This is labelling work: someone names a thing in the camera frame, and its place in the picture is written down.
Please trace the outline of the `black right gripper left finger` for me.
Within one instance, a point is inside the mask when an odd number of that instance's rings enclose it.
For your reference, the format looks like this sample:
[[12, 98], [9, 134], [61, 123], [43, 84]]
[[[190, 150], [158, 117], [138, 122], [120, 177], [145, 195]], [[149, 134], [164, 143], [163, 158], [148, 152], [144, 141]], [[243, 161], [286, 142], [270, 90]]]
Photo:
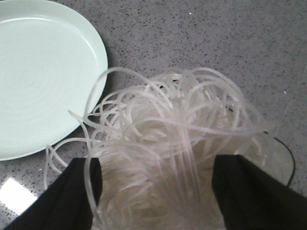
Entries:
[[8, 230], [89, 230], [93, 215], [84, 182], [84, 158], [74, 158], [64, 172]]

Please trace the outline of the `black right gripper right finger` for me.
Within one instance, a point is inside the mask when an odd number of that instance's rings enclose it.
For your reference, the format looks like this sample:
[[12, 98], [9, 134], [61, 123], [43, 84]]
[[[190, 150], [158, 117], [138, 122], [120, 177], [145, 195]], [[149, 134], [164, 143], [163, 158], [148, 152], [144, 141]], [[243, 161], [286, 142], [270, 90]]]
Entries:
[[213, 191], [228, 230], [305, 230], [307, 199], [240, 155], [218, 155]]

